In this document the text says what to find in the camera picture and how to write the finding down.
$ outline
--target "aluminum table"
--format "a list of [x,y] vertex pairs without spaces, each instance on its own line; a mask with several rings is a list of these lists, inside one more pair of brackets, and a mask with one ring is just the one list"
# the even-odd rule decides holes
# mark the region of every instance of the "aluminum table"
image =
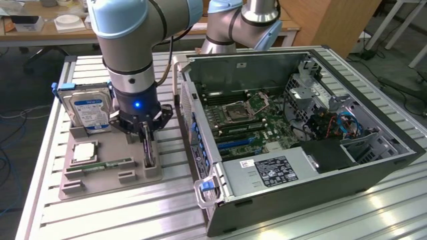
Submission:
[[[377,89],[333,50],[319,54],[357,86],[398,126],[427,148],[427,129]],[[160,79],[168,53],[154,54]],[[341,84],[323,72],[323,81],[337,93]],[[94,83],[108,79],[102,56],[67,59],[60,83]],[[172,101],[172,74],[158,88],[162,103]],[[131,240],[285,240],[285,239],[421,239],[427,236],[427,156],[393,173],[366,192],[214,238],[206,236],[203,212],[196,204],[176,116],[158,132],[164,178],[140,187],[60,201],[59,185],[70,136],[70,118],[54,101],[28,197],[18,229],[27,239]]]

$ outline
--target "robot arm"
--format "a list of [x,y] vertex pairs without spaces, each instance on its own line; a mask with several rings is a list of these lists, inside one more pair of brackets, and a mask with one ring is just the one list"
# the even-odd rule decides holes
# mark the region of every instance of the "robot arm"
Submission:
[[172,106],[158,100],[152,47],[199,21],[203,2],[91,0],[88,11],[119,106],[110,123],[126,134],[162,129]]
[[241,43],[258,51],[273,46],[282,30],[277,0],[211,0],[203,54],[234,53]]

